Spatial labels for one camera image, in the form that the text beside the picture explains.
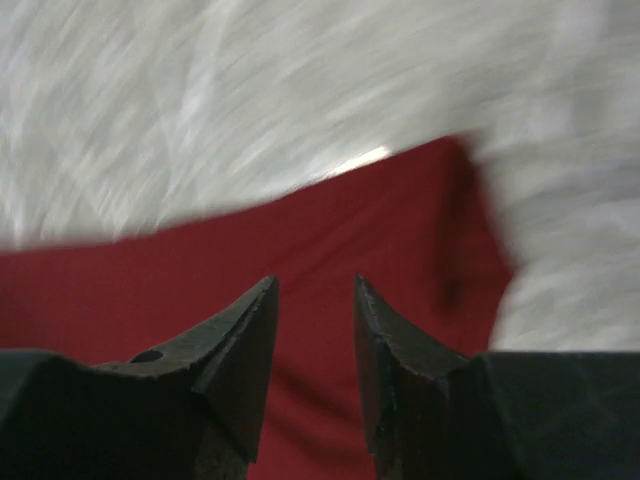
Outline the dark red t shirt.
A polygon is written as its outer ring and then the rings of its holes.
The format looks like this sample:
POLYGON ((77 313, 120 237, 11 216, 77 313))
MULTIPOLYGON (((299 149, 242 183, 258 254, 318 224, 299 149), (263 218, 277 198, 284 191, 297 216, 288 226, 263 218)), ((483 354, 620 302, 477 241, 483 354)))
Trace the dark red t shirt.
POLYGON ((486 349, 512 277, 484 183, 444 137, 244 211, 137 238, 1 257, 1 343, 127 359, 258 280, 279 325, 253 479, 370 479, 353 349, 356 275, 464 354, 486 349))

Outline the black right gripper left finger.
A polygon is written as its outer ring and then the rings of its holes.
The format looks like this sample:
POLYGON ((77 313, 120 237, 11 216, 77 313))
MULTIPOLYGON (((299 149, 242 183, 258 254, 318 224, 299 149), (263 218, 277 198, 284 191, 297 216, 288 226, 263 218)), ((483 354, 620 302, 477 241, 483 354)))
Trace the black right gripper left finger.
POLYGON ((258 455, 279 285, 127 362, 1 354, 5 479, 243 479, 258 455))

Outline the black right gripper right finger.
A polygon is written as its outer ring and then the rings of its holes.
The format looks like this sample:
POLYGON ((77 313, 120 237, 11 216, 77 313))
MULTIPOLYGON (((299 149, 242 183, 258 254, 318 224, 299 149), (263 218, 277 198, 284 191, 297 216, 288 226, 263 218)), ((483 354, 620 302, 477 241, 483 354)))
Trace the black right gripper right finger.
POLYGON ((364 436, 380 479, 635 479, 635 352, 465 357, 354 282, 364 436))

